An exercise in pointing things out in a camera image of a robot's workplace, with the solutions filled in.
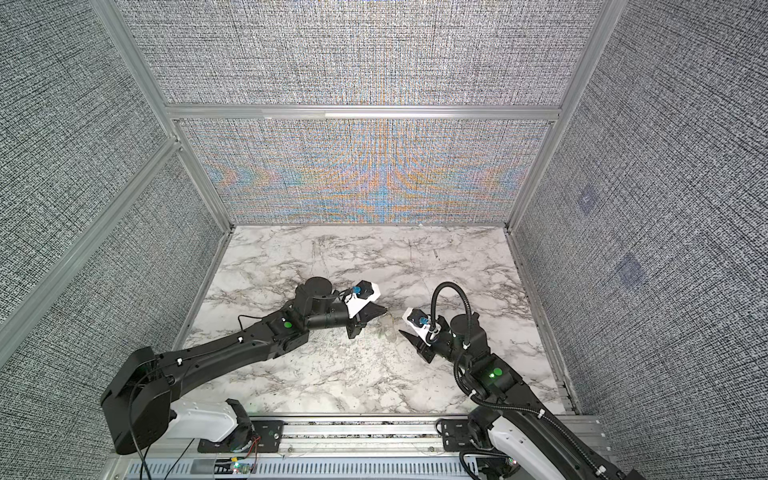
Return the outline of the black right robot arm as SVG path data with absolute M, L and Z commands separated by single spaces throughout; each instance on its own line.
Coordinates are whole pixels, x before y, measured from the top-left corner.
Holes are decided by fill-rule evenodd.
M 401 334 L 427 362 L 452 363 L 454 380 L 476 408 L 468 415 L 474 444 L 503 453 L 534 479 L 641 479 L 581 440 L 533 393 L 514 368 L 492 352 L 479 315 L 446 321 L 420 309 L 402 316 Z

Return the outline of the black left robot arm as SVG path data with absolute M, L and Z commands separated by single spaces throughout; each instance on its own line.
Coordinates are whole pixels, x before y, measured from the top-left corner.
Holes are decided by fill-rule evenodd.
M 184 395 L 250 364 L 281 357 L 305 345 L 313 330 L 342 328 L 355 338 L 386 313 L 377 284 L 361 281 L 336 290 L 324 277 L 298 285 L 293 299 L 247 328 L 187 349 L 132 352 L 100 399 L 114 449 L 138 453 L 164 438 L 189 438 L 203 453 L 241 452 L 257 432 L 235 399 L 202 404 Z

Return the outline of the aluminium corner post right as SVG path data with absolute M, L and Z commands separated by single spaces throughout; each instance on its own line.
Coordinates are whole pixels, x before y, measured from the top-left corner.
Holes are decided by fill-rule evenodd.
M 507 234 L 512 235 L 515 232 L 531 204 L 627 4 L 627 1 L 620 0 L 603 2 L 600 14 L 571 75 L 560 105 L 558 118 L 552 121 L 543 139 L 541 148 L 528 169 L 515 198 L 510 216 L 505 223 Z

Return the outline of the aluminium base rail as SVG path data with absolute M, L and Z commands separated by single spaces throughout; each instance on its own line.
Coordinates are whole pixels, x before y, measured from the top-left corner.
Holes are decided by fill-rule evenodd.
M 255 451 L 201 453 L 191 440 L 160 440 L 141 461 L 112 455 L 102 479 L 528 479 L 516 461 L 461 455 L 461 414 L 303 415 L 254 417 L 264 440 Z

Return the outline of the aluminium corner post left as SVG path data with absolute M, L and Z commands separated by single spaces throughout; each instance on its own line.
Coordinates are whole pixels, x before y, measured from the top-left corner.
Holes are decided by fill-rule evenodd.
M 143 54 L 139 51 L 134 36 L 129 31 L 117 4 L 114 1 L 91 1 L 91 6 L 133 75 L 166 136 L 179 145 L 182 163 L 209 212 L 224 232 L 231 231 L 234 224 L 227 214 L 223 201 L 216 192 L 202 163 L 193 153 L 185 134 L 172 119 L 166 106 L 165 96 Z

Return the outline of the aluminium left wall bar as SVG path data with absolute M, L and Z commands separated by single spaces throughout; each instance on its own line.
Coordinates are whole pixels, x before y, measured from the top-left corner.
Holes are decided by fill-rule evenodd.
M 176 154 L 179 142 L 167 139 L 113 201 L 96 217 L 1 325 L 1 363 L 6 364 L 42 317 L 72 282 L 155 175 Z

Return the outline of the aluminium horizontal back bar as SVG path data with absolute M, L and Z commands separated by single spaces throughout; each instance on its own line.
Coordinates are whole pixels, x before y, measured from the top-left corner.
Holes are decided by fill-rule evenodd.
M 238 105 L 167 104 L 173 119 L 481 119 L 556 121 L 555 106 L 350 106 L 350 105 Z

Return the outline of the aluminium corner post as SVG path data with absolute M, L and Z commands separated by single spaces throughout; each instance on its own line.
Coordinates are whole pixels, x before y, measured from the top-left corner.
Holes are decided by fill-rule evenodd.
M 627 4 L 627 1 L 620 0 L 603 2 L 600 14 L 571 75 L 560 105 L 558 118 L 552 121 L 543 139 L 541 148 L 528 169 L 515 198 L 510 216 L 505 223 L 507 234 L 512 235 L 515 232 L 531 204 Z
M 143 54 L 139 51 L 134 36 L 129 31 L 117 4 L 114 1 L 91 1 L 91 6 L 133 75 L 166 136 L 179 145 L 182 163 L 209 212 L 224 232 L 231 231 L 234 224 L 227 214 L 223 201 L 216 192 L 202 163 L 193 153 L 185 134 L 172 119 L 166 106 L 165 96 Z

